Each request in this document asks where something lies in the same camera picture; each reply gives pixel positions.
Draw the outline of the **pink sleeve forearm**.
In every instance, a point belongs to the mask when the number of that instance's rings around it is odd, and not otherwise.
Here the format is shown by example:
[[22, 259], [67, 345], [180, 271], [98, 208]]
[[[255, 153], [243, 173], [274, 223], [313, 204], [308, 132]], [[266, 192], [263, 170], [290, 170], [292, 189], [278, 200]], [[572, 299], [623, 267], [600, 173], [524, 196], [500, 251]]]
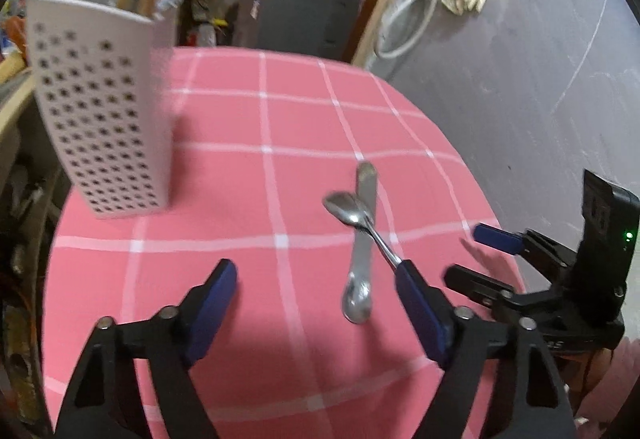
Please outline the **pink sleeve forearm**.
[[602, 438], [639, 379], [639, 341], [624, 337], [614, 349], [565, 355], [561, 370], [578, 438]]

